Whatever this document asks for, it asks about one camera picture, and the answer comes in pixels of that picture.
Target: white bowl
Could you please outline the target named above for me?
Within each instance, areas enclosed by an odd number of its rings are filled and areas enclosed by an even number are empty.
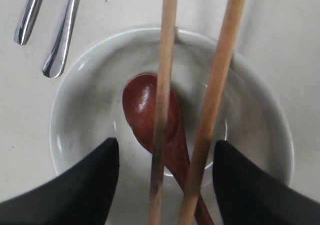
[[[50,150],[61,174],[107,137],[116,137],[120,150],[119,180],[107,219],[109,225],[148,222],[151,155],[137,142],[122,108],[127,81],[142,72],[157,72],[159,27],[135,27],[116,33],[74,63],[56,95],[50,123]],[[178,29],[172,85],[179,97],[188,150],[201,112],[216,41]],[[214,141],[227,138],[267,173],[289,184],[293,175],[293,142],[277,100],[238,54],[231,69]],[[212,184],[214,142],[201,193],[216,224],[222,224]],[[183,193],[165,171],[162,224],[176,224]]]

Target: table surface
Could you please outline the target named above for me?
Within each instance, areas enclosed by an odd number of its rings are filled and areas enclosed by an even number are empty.
[[[52,104],[64,75],[41,68],[65,0],[43,0],[25,46],[13,37],[26,0],[0,0],[0,200],[55,176]],[[177,25],[219,37],[227,0],[178,0]],[[282,104],[294,141],[291,186],[320,201],[320,0],[247,0],[236,50]],[[81,0],[66,71],[90,45],[135,25],[160,24],[162,0]]]

